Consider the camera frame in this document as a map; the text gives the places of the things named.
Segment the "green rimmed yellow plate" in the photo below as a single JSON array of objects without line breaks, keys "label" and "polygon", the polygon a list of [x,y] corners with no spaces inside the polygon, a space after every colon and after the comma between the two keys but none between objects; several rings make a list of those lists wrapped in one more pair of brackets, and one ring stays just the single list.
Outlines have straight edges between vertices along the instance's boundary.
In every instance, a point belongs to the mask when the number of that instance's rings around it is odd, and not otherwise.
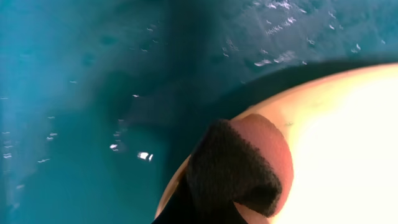
[{"label": "green rimmed yellow plate", "polygon": [[[397,222],[396,64],[304,83],[230,121],[251,114],[271,121],[292,155],[289,196],[267,223]],[[154,219],[185,177],[194,151],[167,185]]]}]

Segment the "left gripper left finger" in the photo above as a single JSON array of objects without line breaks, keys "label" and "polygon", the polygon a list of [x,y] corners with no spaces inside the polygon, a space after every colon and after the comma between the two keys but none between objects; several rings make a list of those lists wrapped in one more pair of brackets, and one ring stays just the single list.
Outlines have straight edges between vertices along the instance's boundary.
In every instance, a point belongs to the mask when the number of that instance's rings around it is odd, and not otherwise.
[{"label": "left gripper left finger", "polygon": [[169,202],[152,224],[197,224],[192,195],[183,177]]}]

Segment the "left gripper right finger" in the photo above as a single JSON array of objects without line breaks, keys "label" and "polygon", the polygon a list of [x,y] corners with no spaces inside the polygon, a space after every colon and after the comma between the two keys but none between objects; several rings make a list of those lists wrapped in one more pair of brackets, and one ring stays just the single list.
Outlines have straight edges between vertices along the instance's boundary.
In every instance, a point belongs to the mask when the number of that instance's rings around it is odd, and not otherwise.
[{"label": "left gripper right finger", "polygon": [[241,216],[233,202],[229,202],[223,208],[214,213],[215,224],[248,224]]}]

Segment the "black pink sponge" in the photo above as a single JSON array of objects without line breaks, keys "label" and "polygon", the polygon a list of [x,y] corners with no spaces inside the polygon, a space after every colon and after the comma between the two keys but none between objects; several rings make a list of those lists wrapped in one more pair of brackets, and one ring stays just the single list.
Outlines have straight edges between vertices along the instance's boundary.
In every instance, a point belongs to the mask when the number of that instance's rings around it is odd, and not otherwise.
[{"label": "black pink sponge", "polygon": [[233,202],[247,223],[267,223],[289,196],[292,155],[279,129],[251,114],[217,120],[190,156],[185,178],[197,220],[214,223],[214,213]]}]

